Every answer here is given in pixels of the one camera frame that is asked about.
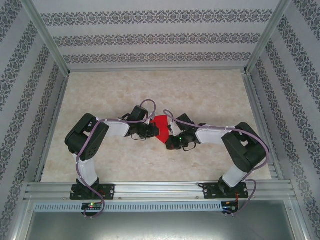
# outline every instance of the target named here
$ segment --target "marble floor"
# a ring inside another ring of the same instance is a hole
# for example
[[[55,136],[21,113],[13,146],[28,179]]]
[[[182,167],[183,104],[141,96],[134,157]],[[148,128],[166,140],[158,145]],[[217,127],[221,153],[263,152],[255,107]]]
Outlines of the marble floor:
[[[71,73],[46,160],[42,182],[75,182],[75,161],[65,137],[85,113],[118,118],[144,99],[176,117],[186,113],[196,124],[235,126],[247,122],[255,131],[239,70],[129,71]],[[144,105],[150,112],[151,103]],[[222,145],[200,144],[194,150],[166,150],[156,138],[134,141],[106,137],[95,157],[101,182],[214,181],[233,162]],[[251,177],[271,179],[268,166]]]

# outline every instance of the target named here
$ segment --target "cable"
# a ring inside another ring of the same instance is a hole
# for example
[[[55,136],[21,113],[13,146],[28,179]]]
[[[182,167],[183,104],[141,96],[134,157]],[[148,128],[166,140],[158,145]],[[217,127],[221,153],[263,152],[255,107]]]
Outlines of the cable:
[[[251,193],[251,195],[249,196],[249,198],[245,201],[245,204],[244,204],[236,213],[234,213],[234,214],[240,213],[240,212],[248,205],[248,203],[249,203],[250,200],[253,198],[253,196],[254,196],[254,194],[255,194],[255,192],[256,192],[256,190],[257,190],[257,182],[256,182],[256,180],[248,179],[248,180],[245,180],[245,182],[253,182],[253,183],[254,183],[254,188],[253,188],[252,193]]]
[[[238,133],[242,133],[242,134],[245,134],[245,135],[248,135],[249,137],[255,139],[258,143],[260,143],[262,145],[262,147],[264,148],[265,150],[265,154],[266,154],[266,157],[265,157],[265,161],[255,167],[254,169],[252,169],[250,172],[248,172],[242,180],[245,180],[253,171],[255,170],[258,170],[262,167],[264,167],[265,165],[268,164],[268,161],[269,161],[269,158],[270,158],[270,152],[269,152],[269,149],[267,147],[267,145],[264,143],[264,141],[262,141],[259,137],[253,135],[252,133],[250,132],[247,132],[247,131],[244,131],[244,130],[241,130],[241,129],[237,129],[237,128],[234,128],[234,127],[222,127],[222,126],[206,126],[206,125],[203,125],[203,126],[200,126],[200,125],[196,125],[196,124],[192,124],[192,123],[188,123],[188,122],[185,122],[185,121],[181,121],[181,120],[178,120],[176,118],[173,117],[173,114],[172,112],[170,112],[169,110],[165,109],[163,110],[163,113],[169,117],[170,119],[172,119],[173,121],[175,122],[178,122],[178,123],[181,123],[181,124],[185,124],[185,125],[189,125],[191,127],[195,127],[195,128],[202,128],[202,129],[214,129],[214,130],[227,130],[227,131],[235,131],[235,132],[238,132]]]
[[[104,197],[103,197],[99,192],[97,192],[96,190],[94,190],[94,189],[93,189],[89,184],[87,184],[86,181],[83,179],[83,177],[82,177],[82,175],[81,175],[81,173],[80,173],[80,170],[79,170],[80,157],[81,157],[81,155],[84,153],[84,151],[85,151],[85,149],[86,149],[86,147],[87,147],[90,139],[92,138],[94,132],[96,131],[96,129],[97,129],[97,127],[98,127],[98,125],[99,125],[100,123],[109,121],[109,122],[121,122],[121,123],[126,123],[126,124],[138,124],[138,123],[144,123],[145,121],[153,118],[153,117],[156,115],[156,109],[157,109],[156,103],[155,103],[155,101],[153,101],[153,100],[151,100],[151,99],[146,99],[146,100],[144,100],[144,101],[140,104],[140,107],[141,107],[145,102],[152,102],[152,103],[153,103],[153,106],[154,106],[153,112],[151,113],[151,115],[150,115],[149,117],[147,117],[146,119],[143,119],[143,120],[139,120],[139,121],[126,121],[126,120],[113,119],[113,118],[111,118],[111,119],[101,119],[101,120],[99,120],[99,121],[94,125],[94,127],[93,127],[93,129],[92,129],[92,131],[91,131],[91,133],[90,133],[90,135],[89,135],[89,137],[87,138],[87,140],[85,141],[84,145],[82,146],[80,152],[79,152],[79,153],[77,154],[77,156],[76,156],[75,169],[76,169],[76,172],[77,172],[79,178],[81,179],[81,182],[82,182],[88,189],[90,189],[92,192],[94,192],[94,193],[101,199],[101,203],[102,203],[102,205],[103,205],[103,206],[101,207],[101,210],[100,210],[97,214],[95,214],[94,216],[90,216],[91,219],[96,218],[96,217],[98,217],[100,214],[102,214],[102,212],[103,212],[104,209],[105,209],[106,202],[105,202]],[[87,209],[88,209],[88,208],[86,208],[86,209],[84,210],[84,212],[83,212],[83,215],[84,215],[85,218],[89,217],[89,216],[86,215]]]

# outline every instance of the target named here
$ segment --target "striped wall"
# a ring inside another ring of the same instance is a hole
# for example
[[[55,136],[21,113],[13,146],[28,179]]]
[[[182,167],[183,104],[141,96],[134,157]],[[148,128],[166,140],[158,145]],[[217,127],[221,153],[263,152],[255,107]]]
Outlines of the striped wall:
[[[320,239],[320,3],[293,0],[251,72],[282,171]]]
[[[71,70],[245,67],[279,0],[35,0]]]
[[[35,179],[66,78],[18,0],[0,0],[0,239]]]

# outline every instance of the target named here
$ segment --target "perforated metal strip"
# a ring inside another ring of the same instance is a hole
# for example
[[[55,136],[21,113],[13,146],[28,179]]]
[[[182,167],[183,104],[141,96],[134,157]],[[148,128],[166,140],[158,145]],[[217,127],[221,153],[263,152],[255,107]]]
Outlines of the perforated metal strip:
[[[34,211],[38,213],[71,213],[81,211],[81,202],[38,202]],[[104,212],[207,212],[222,211],[220,201],[202,202],[107,202]],[[98,210],[88,210],[88,212],[98,212]]]

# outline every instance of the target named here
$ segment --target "red object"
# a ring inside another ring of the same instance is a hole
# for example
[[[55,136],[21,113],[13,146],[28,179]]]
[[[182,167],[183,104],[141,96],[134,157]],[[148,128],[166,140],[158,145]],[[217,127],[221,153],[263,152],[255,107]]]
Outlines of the red object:
[[[166,115],[155,116],[154,120],[150,121],[150,123],[155,123],[159,129],[159,136],[156,136],[156,138],[165,144],[170,135],[168,117]]]

